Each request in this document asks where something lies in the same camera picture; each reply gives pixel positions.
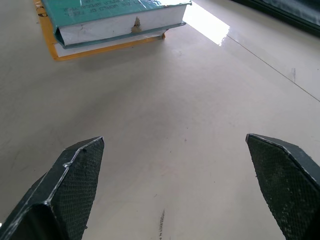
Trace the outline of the teal hardcover book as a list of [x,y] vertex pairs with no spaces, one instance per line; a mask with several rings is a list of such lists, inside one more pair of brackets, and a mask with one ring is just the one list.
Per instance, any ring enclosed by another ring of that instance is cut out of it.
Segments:
[[185,25],[192,0],[41,0],[56,41],[78,48]]

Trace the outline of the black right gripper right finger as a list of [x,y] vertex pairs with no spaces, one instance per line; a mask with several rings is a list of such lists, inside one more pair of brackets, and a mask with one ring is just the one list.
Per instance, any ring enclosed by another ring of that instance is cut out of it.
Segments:
[[320,240],[320,166],[300,147],[246,135],[260,191],[286,240]]

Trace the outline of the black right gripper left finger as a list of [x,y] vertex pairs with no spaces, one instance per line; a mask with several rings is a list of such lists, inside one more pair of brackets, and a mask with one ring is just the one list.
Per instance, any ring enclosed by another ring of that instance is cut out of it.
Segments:
[[67,147],[0,226],[0,240],[82,240],[104,147],[101,136]]

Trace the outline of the yellow softcover book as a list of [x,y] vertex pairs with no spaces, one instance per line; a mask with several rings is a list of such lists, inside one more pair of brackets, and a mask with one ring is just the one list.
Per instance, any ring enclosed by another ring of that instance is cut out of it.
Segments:
[[146,33],[142,35],[131,36],[109,42],[97,43],[93,45],[85,45],[75,48],[64,49],[60,43],[57,42],[53,35],[53,26],[41,0],[32,0],[36,13],[38,15],[38,22],[42,29],[42,35],[47,45],[48,51],[52,58],[56,61],[72,60],[75,58],[86,57],[93,54],[110,52],[113,50],[135,47],[139,44],[146,44],[157,40],[165,39],[165,31]]

